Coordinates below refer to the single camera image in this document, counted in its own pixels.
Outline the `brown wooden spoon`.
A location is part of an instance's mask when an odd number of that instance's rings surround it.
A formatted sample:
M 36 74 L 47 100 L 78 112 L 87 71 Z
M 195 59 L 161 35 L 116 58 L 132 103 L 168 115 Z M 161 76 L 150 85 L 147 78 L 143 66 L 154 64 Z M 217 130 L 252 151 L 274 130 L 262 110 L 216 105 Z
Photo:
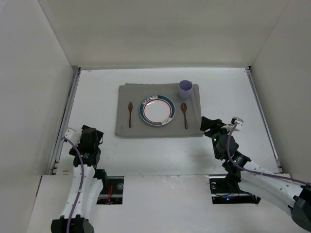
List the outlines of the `brown wooden spoon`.
M 180 108 L 181 108 L 181 110 L 183 112 L 183 116 L 184 116 L 185 129 L 187 129 L 188 128 L 188 122 L 187 122 L 187 117 L 186 117 L 187 105 L 185 103 L 182 103 Z

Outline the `lilac plastic cup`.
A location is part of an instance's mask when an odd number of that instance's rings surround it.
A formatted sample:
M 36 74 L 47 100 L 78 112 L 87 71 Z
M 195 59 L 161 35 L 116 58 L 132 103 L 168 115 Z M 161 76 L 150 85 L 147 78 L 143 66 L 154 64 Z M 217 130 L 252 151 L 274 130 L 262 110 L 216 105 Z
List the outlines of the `lilac plastic cup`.
M 186 100 L 192 92 L 193 84 L 191 81 L 182 80 L 178 84 L 178 95 L 182 100 Z

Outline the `white plate green rim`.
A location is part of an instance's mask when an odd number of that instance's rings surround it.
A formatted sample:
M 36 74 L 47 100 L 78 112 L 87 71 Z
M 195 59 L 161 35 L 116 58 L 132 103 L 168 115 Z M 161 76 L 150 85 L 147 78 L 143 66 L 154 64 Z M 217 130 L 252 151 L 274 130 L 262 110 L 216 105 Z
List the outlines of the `white plate green rim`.
M 175 113 L 175 104 L 163 95 L 147 97 L 139 107 L 141 119 L 148 125 L 156 127 L 170 123 Z

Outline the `brown wooden fork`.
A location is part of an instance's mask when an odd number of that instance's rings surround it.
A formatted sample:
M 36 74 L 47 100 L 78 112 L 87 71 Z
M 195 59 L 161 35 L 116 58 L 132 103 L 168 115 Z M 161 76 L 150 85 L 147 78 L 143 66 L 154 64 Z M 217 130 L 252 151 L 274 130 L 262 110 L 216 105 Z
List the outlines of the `brown wooden fork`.
M 133 110 L 133 103 L 132 102 L 128 103 L 128 110 L 129 110 L 129 123 L 128 123 L 128 127 L 131 128 L 132 127 L 132 110 Z

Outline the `grey cloth placemat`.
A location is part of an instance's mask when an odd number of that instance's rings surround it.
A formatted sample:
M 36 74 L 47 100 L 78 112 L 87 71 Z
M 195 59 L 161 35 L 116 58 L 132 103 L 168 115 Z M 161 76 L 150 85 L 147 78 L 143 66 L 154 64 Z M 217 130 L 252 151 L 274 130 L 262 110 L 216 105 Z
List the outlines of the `grey cloth placemat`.
M 172 121 L 164 126 L 151 126 L 139 115 L 141 103 L 150 96 L 163 95 L 173 101 L 176 113 Z M 128 127 L 128 103 L 133 103 L 132 127 Z M 188 128 L 185 129 L 181 104 L 187 105 Z M 115 134 L 124 138 L 161 138 L 161 137 L 201 137 L 201 102 L 199 85 L 194 84 L 189 98 L 182 100 L 178 96 L 178 84 L 139 84 L 126 83 L 119 86 L 117 120 Z

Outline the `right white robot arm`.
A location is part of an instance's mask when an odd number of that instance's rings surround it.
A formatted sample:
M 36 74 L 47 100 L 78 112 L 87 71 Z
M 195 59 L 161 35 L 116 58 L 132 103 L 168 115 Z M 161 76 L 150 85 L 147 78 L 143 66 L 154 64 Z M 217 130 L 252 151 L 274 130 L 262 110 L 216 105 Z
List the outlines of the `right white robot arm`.
M 223 162 L 225 177 L 232 189 L 258 196 L 288 214 L 296 225 L 311 230 L 311 184 L 302 180 L 276 175 L 238 151 L 233 137 L 240 131 L 243 120 L 233 117 L 229 124 L 220 119 L 201 118 L 200 130 L 211 138 L 214 156 Z

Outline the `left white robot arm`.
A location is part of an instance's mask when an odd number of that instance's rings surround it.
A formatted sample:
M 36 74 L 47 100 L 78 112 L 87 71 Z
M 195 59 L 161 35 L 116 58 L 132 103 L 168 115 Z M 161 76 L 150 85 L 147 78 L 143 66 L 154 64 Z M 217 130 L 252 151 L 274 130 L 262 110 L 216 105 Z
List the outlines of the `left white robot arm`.
M 80 130 L 66 129 L 62 140 L 72 148 L 73 178 L 68 199 L 58 219 L 51 223 L 52 233 L 93 233 L 90 217 L 99 195 L 108 183 L 107 173 L 98 169 L 104 133 L 83 125 Z

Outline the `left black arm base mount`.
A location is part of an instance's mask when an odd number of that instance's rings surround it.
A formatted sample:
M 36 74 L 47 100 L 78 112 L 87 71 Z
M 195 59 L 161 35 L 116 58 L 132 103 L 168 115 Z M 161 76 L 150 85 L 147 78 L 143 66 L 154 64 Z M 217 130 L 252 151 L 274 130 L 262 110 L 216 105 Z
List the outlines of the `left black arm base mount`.
M 101 194 L 107 194 L 109 191 L 109 179 L 105 169 L 96 169 L 94 177 L 102 181 L 103 188 Z

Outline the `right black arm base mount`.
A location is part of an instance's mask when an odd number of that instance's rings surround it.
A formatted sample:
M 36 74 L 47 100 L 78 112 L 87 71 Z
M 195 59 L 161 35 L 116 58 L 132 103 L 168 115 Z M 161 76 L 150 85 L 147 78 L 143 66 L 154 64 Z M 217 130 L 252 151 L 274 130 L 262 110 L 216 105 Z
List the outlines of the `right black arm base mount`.
M 227 171 L 227 175 L 225 177 L 225 181 L 230 191 L 234 193 L 239 193 L 239 183 L 241 180 L 241 170 L 232 164 L 223 163 L 222 167 Z

